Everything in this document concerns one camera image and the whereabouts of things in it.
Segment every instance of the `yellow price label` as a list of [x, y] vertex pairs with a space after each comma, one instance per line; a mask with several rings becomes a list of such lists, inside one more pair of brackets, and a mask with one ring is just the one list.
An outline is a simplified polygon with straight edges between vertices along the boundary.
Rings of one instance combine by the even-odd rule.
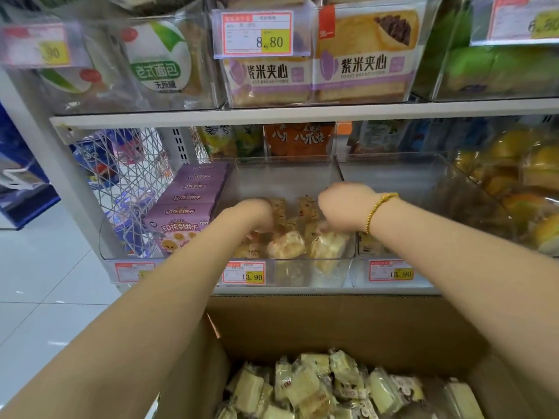
[[290, 54], [290, 29], [262, 29], [262, 53]]
[[544, 38], [559, 38], [559, 10], [548, 10], [539, 13], [530, 22], [528, 30], [532, 38], [540, 40]]
[[68, 46], [64, 41], [40, 41], [38, 49], [49, 66], [64, 66], [70, 63]]
[[411, 281], [414, 279], [414, 270], [411, 267], [397, 267], [394, 269], [393, 278], [398, 281]]
[[264, 273], [256, 272], [253, 270], [247, 270], [247, 272], [245, 273], [245, 282], [247, 284], [263, 284]]

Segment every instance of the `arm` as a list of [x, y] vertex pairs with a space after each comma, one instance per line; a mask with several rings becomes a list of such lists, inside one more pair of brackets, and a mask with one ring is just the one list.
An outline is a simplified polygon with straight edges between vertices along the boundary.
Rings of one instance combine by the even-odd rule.
[[[365, 231], [380, 195], [335, 184], [319, 197], [328, 222]], [[399, 198], [371, 233], [441, 290], [500, 352], [559, 395], [559, 264], [542, 254], [424, 211]]]
[[99, 315], [0, 410], [1, 419], [143, 419], [188, 346], [234, 250], [273, 226], [272, 207], [223, 211]]

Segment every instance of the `person's right hand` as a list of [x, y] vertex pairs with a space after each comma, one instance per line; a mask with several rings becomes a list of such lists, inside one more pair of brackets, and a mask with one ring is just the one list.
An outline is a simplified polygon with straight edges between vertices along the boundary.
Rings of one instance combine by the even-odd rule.
[[338, 232], [365, 232], [367, 218], [381, 198], [365, 184], [336, 182], [318, 196], [329, 228]]

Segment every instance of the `green leaf graphic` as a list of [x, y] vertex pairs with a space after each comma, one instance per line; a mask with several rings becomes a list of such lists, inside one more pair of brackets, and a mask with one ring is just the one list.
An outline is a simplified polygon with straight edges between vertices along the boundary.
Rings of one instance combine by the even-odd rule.
[[150, 25], [153, 32], [155, 32], [169, 52], [171, 52], [175, 45], [179, 42], [186, 42], [182, 35], [177, 34], [175, 31], [160, 24], [159, 22], [150, 22]]
[[71, 83], [66, 81], [58, 72], [54, 69], [43, 69], [39, 72], [46, 80], [51, 81], [53, 84], [58, 85], [61, 88], [65, 88], [74, 94], [79, 94], [79, 90], [74, 87]]

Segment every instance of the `white shelf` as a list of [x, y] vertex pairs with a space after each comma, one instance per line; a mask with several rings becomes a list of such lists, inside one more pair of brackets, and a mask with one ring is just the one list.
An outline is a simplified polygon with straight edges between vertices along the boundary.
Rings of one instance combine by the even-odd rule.
[[189, 112], [94, 114], [52, 117], [56, 127], [147, 128], [261, 123], [421, 119], [473, 116], [557, 114], [559, 98], [491, 100], [453, 103], [295, 106]]

